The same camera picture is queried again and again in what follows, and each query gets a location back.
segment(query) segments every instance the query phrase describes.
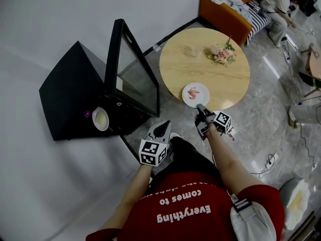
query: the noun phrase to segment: flower bouquet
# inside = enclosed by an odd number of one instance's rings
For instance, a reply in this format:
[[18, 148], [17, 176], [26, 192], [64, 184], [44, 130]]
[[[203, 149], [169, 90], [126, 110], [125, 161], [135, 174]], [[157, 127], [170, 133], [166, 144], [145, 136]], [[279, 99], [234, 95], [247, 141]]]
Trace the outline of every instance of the flower bouquet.
[[205, 49], [206, 56], [214, 62], [221, 63], [225, 66], [235, 62], [235, 49], [230, 44], [230, 39], [231, 38], [229, 38], [227, 43], [223, 46], [215, 45]]

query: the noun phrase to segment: table leg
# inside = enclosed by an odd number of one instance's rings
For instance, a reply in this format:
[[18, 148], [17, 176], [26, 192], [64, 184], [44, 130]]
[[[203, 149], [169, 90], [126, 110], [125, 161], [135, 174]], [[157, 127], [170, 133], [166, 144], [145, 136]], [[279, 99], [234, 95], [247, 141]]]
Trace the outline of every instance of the table leg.
[[306, 49], [306, 50], [302, 51], [301, 54], [304, 54], [304, 53], [306, 53], [308, 51], [309, 51], [309, 49]]
[[307, 57], [305, 69], [306, 71], [310, 71], [310, 56]]
[[306, 94], [306, 95], [304, 96], [304, 98], [306, 98], [307, 96], [309, 96], [309, 95], [311, 95], [311, 94], [313, 94], [314, 92], [317, 92], [317, 91], [319, 91], [318, 88], [312, 90], [310, 93]]

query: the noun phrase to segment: red t-shirt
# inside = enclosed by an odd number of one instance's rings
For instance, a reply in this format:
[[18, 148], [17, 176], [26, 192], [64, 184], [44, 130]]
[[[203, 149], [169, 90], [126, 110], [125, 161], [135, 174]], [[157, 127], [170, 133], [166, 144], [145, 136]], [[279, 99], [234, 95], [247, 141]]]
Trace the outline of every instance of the red t-shirt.
[[[86, 241], [236, 240], [231, 224], [232, 201], [214, 177], [199, 172], [168, 175], [155, 193], [143, 197], [120, 229], [104, 229]], [[261, 204], [280, 240], [284, 210], [277, 189], [267, 185], [245, 188], [238, 199]]]

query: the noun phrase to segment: striped cushion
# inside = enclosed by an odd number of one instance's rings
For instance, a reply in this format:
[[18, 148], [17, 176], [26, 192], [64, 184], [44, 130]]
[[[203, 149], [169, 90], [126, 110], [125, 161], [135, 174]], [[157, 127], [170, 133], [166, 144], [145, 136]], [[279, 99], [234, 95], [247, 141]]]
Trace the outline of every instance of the striped cushion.
[[[256, 0], [249, 2], [248, 4], [252, 6], [260, 6]], [[251, 38], [258, 33], [261, 29], [263, 29], [266, 25], [271, 22], [271, 18], [269, 15], [264, 13], [265, 18], [262, 18], [259, 14], [257, 14], [252, 8], [249, 9], [250, 14], [252, 15], [252, 30], [247, 37], [245, 45], [248, 45], [251, 41]]]

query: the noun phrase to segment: white wall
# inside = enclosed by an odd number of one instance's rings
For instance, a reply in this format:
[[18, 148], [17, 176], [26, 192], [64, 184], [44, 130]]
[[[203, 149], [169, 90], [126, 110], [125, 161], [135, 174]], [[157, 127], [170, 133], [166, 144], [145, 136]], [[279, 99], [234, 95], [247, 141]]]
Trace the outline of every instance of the white wall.
[[0, 0], [0, 236], [84, 240], [138, 163], [119, 137], [54, 142], [38, 90], [77, 41], [106, 61], [115, 19], [142, 51], [197, 16], [199, 0]]

